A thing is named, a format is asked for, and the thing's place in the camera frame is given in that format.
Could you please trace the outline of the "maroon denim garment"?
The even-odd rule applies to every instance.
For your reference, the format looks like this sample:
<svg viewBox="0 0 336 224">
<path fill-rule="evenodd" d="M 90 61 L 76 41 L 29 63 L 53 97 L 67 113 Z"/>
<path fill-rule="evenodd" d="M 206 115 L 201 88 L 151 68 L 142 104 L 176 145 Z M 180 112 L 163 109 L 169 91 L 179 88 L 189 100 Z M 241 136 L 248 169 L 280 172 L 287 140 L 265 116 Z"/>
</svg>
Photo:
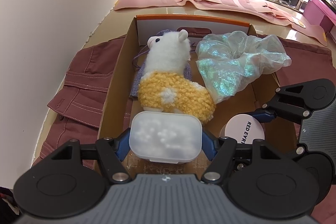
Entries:
<svg viewBox="0 0 336 224">
<path fill-rule="evenodd" d="M 276 73 L 280 85 L 295 84 L 294 80 L 310 81 L 317 79 L 318 76 L 327 78 L 335 84 L 335 67 L 333 67 L 331 50 L 313 44 L 278 38 L 292 60 L 291 66 L 280 69 Z M 70 139 L 79 139 L 83 144 L 93 143 L 97 140 L 108 85 L 124 39 L 125 36 L 121 36 L 96 46 L 84 48 L 76 53 L 66 73 L 67 83 L 47 105 L 58 114 L 58 118 L 55 118 L 51 125 L 49 134 L 42 144 L 39 157 L 34 164 Z M 304 71 L 304 65 L 310 66 L 311 75 Z M 99 73 L 107 72 L 107 69 L 112 69 L 112 72 L 108 75 L 107 80 L 102 81 L 102 84 L 97 79 L 93 80 L 93 83 L 98 84 L 98 87 L 103 88 L 103 91 L 84 89 L 84 85 L 81 84 L 84 81 L 84 76 L 95 77 Z M 75 80 L 74 84 L 68 83 L 69 79 L 76 78 L 71 75 L 80 73 L 84 73 L 84 76 L 79 76 L 79 80 Z M 284 152 L 288 152 L 294 147 L 298 135 L 298 125 L 276 118 L 265 127 L 266 140 L 270 144 L 277 145 L 276 147 Z M 201 174 L 208 163 L 209 161 L 201 152 L 200 156 L 191 163 L 182 164 L 181 167 L 172 167 L 172 170 L 167 172 L 172 173 L 174 170 L 177 173 L 184 173 L 186 172 L 184 166 L 186 166 L 189 173 Z M 335 223 L 335 186 L 331 187 L 326 201 L 323 201 L 313 211 L 313 217 L 319 223 Z"/>
</svg>

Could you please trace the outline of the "white translucent cotton box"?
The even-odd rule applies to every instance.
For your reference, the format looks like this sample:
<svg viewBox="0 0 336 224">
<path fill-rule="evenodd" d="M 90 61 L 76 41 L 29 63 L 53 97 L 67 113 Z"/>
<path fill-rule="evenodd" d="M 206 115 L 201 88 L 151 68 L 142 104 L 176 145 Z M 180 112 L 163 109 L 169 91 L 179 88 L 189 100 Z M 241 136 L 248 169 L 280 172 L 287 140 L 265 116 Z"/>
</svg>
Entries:
<svg viewBox="0 0 336 224">
<path fill-rule="evenodd" d="M 151 162 L 191 162 L 202 150 L 202 124 L 192 115 L 142 111 L 131 122 L 129 147 Z"/>
</svg>

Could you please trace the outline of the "yellow white alpaca plush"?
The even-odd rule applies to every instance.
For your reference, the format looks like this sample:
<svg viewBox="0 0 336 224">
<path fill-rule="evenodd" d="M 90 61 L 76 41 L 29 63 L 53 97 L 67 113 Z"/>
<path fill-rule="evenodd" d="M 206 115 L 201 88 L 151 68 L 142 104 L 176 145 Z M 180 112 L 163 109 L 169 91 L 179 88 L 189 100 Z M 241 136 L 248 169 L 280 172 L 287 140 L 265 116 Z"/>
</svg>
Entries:
<svg viewBox="0 0 336 224">
<path fill-rule="evenodd" d="M 202 124 L 212 120 L 215 103 L 209 91 L 183 75 L 191 60 L 188 32 L 169 32 L 156 42 L 148 40 L 147 45 L 137 97 L 143 110 L 192 115 Z"/>
</svg>

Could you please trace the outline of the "iridescent organza scrunchie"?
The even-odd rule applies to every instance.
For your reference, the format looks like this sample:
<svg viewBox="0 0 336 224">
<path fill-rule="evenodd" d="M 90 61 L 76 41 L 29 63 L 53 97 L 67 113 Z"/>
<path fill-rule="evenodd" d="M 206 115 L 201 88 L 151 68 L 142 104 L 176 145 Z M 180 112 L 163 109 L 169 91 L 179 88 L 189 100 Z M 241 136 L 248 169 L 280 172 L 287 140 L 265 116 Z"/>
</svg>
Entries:
<svg viewBox="0 0 336 224">
<path fill-rule="evenodd" d="M 209 34 L 195 52 L 198 71 L 216 104 L 233 97 L 261 75 L 291 65 L 291 58 L 275 35 L 258 38 L 242 31 Z"/>
</svg>

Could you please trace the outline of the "pink round cosmetic jar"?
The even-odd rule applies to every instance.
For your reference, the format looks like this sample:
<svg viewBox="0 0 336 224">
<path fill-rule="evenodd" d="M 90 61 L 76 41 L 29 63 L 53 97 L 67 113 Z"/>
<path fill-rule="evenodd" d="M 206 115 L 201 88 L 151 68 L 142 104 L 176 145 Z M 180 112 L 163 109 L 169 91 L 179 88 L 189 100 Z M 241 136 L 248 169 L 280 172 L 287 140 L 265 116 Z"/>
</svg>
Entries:
<svg viewBox="0 0 336 224">
<path fill-rule="evenodd" d="M 240 144 L 252 144 L 255 139 L 265 139 L 261 123 L 248 114 L 233 116 L 221 129 L 220 137 L 235 139 Z"/>
</svg>

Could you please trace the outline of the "pink waist support belt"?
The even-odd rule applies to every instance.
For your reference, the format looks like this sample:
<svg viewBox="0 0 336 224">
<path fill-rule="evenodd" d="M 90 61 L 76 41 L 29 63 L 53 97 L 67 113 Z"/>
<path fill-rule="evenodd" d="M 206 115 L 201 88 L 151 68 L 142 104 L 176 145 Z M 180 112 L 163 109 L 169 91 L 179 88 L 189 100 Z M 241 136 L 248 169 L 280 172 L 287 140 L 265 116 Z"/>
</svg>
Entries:
<svg viewBox="0 0 336 224">
<path fill-rule="evenodd" d="M 114 9 L 175 7 L 185 6 L 188 2 L 198 10 L 241 12 L 257 16 L 274 25 L 290 26 L 327 46 L 326 34 L 321 26 L 309 23 L 304 16 L 295 17 L 267 0 L 118 0 Z"/>
</svg>

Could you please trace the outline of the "pink gift box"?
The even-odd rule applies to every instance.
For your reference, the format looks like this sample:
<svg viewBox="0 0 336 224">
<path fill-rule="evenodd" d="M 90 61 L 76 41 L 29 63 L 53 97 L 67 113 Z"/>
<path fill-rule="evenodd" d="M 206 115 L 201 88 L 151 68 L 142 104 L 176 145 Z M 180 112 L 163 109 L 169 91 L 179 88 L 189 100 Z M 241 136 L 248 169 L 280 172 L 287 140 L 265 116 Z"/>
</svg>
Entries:
<svg viewBox="0 0 336 224">
<path fill-rule="evenodd" d="M 309 0 L 303 16 L 310 24 L 321 26 L 325 32 L 330 32 L 335 26 L 335 7 L 328 0 Z"/>
</svg>

